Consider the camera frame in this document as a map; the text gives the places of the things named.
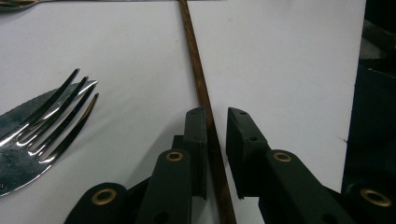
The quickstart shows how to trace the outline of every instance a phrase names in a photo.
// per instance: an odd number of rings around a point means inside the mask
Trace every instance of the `metal fork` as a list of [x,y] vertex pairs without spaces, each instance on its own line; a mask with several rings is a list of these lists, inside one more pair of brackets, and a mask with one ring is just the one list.
[[[84,126],[96,103],[98,93],[93,96],[84,114],[70,133],[50,152],[50,146],[61,136],[66,127],[69,126],[96,86],[97,82],[94,81],[83,90],[84,84],[88,80],[87,77],[84,77],[64,103],[60,105],[59,109],[52,113],[49,118],[43,118],[46,112],[52,108],[52,105],[58,102],[58,98],[63,95],[77,74],[78,69],[73,72],[66,82],[36,112],[11,132],[0,138],[0,196],[20,189],[40,177],[67,150]],[[53,129],[58,118],[82,91],[83,94],[81,94],[82,96],[73,110],[48,135],[49,130],[51,128]]]
[[0,0],[0,11],[10,11],[26,9],[28,7],[33,7],[39,3],[45,2],[155,2],[158,0]]

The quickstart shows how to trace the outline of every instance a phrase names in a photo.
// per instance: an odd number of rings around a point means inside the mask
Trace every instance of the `wooden stick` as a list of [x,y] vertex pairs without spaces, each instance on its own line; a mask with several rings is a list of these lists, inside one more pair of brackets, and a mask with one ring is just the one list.
[[218,202],[219,218],[221,224],[236,224],[235,213],[233,211],[233,201],[227,182],[227,175],[224,170],[224,162],[221,156],[218,133],[213,118],[212,107],[209,101],[209,94],[205,83],[204,70],[199,57],[198,46],[192,28],[191,16],[187,0],[179,0],[181,16],[184,23],[184,30],[189,45],[192,70],[194,74],[195,89],[198,95],[198,102],[206,111],[206,128],[208,141],[208,160],[212,174],[213,185]]

